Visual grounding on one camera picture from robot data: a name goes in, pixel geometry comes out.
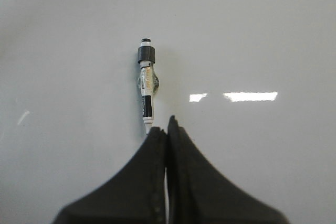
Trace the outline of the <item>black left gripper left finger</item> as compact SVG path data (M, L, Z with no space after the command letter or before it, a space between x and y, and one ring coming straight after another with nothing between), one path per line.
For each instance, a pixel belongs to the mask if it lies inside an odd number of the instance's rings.
M105 184L64 207L54 223L166 223L167 135L150 129L131 160Z

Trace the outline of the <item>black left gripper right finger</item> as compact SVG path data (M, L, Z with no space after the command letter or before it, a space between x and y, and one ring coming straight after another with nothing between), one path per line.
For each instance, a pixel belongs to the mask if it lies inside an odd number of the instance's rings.
M167 127L169 223L288 223L224 177L174 116Z

